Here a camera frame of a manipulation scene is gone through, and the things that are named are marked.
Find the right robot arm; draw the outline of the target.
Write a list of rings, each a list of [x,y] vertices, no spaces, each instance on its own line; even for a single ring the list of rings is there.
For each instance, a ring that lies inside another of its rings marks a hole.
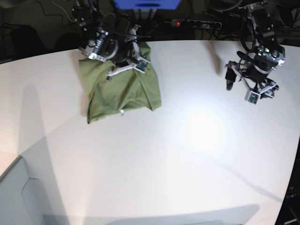
[[[107,80],[128,70],[146,73],[150,61],[142,56],[137,40],[140,25],[134,24],[125,33],[109,28],[106,15],[100,12],[95,0],[76,0],[72,15],[82,32],[81,53],[90,60],[110,61],[114,68],[107,72]]]

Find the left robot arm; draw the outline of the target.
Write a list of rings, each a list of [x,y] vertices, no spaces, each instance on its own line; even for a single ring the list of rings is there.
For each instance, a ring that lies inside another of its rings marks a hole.
[[[252,46],[246,46],[245,35],[241,34],[240,41],[246,52],[238,51],[240,61],[226,64],[226,89],[231,90],[236,80],[243,82],[247,88],[245,100],[257,105],[262,98],[274,98],[279,89],[268,76],[285,62],[285,49],[277,41],[266,1],[247,0],[240,3],[240,7],[245,11],[242,25],[249,29]]]

